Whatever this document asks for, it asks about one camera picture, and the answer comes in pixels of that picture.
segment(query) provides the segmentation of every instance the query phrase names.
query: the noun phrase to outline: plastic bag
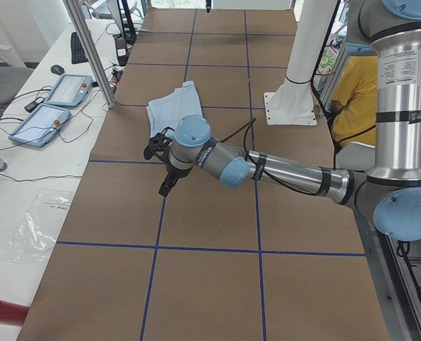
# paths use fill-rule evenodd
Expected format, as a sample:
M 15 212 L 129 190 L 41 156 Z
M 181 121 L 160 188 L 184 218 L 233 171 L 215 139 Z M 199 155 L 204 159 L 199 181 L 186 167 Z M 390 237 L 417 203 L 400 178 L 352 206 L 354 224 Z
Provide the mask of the plastic bag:
M 74 195 L 75 192 L 42 189 L 10 237 L 3 258 L 47 263 Z

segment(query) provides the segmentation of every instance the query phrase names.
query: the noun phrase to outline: computer mouse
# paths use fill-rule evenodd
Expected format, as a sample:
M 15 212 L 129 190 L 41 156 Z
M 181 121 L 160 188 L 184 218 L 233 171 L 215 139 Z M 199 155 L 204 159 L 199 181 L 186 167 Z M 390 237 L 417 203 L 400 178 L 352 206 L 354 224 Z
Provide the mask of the computer mouse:
M 62 75 L 65 72 L 65 70 L 60 65 L 55 64 L 51 66 L 51 72 L 57 75 Z

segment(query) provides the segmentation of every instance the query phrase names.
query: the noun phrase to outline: computer keyboard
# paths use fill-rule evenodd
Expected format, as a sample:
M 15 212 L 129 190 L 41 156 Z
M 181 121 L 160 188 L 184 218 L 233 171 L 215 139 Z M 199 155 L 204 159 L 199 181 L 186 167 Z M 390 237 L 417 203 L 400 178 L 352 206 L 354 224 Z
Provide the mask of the computer keyboard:
M 85 56 L 84 48 L 76 32 L 71 33 L 70 47 L 72 64 L 85 63 L 88 61 L 87 57 Z

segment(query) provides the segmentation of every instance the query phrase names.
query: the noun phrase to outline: sticker label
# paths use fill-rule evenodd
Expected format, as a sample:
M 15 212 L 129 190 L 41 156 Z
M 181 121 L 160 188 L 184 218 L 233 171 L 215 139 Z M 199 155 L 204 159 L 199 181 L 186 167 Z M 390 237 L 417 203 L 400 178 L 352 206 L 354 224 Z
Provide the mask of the sticker label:
M 411 112 L 409 124 L 421 122 L 421 112 Z
M 266 159 L 267 155 L 260 153 L 260 157 L 258 158 L 258 161 L 256 163 L 255 172 L 253 173 L 252 180 L 261 180 L 262 173 L 265 171 L 266 166 Z
M 411 84 L 421 87 L 421 48 L 378 59 L 378 89 Z
M 200 150 L 199 154 L 195 158 L 195 165 L 199 168 L 204 167 L 204 163 L 206 163 L 209 155 L 213 152 L 213 149 L 217 145 L 217 140 L 211 137 Z

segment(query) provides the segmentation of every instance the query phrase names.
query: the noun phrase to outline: yellow shirt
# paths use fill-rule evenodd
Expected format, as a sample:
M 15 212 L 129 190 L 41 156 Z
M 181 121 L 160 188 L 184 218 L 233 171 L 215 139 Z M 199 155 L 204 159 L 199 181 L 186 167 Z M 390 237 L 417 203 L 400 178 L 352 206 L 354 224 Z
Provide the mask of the yellow shirt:
M 375 124 L 377 71 L 377 56 L 353 56 L 348 60 L 332 95 L 332 100 L 343 105 L 343 110 L 335 118 L 332 126 L 332 137 L 335 141 L 357 134 Z M 374 146 L 375 129 L 340 144 L 345 146 L 351 141 Z

